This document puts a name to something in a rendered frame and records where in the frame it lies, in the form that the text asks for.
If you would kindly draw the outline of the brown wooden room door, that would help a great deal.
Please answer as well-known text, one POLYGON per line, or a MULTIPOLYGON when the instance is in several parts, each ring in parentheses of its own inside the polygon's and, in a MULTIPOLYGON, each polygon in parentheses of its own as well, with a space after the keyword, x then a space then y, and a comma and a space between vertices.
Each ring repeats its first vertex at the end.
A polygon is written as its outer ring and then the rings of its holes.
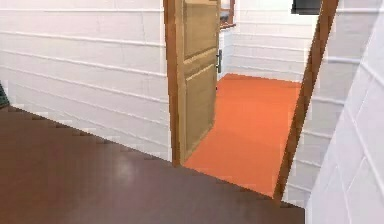
POLYGON ((214 123, 220 0, 183 0, 183 162, 214 123))

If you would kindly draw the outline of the dark green object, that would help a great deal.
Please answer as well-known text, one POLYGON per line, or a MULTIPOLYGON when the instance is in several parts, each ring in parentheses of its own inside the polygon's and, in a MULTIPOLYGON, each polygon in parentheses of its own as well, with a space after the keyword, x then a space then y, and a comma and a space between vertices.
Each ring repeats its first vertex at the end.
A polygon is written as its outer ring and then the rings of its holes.
POLYGON ((0 109, 9 105, 9 100, 4 91, 3 86, 0 84, 0 109))

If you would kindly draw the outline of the brown framed window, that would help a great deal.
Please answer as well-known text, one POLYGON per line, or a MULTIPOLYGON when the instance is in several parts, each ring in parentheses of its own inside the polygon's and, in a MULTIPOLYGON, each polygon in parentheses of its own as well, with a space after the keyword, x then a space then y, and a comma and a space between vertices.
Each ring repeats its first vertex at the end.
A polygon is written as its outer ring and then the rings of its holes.
POLYGON ((226 29, 235 26, 234 22, 235 0, 220 0, 220 28, 226 29))

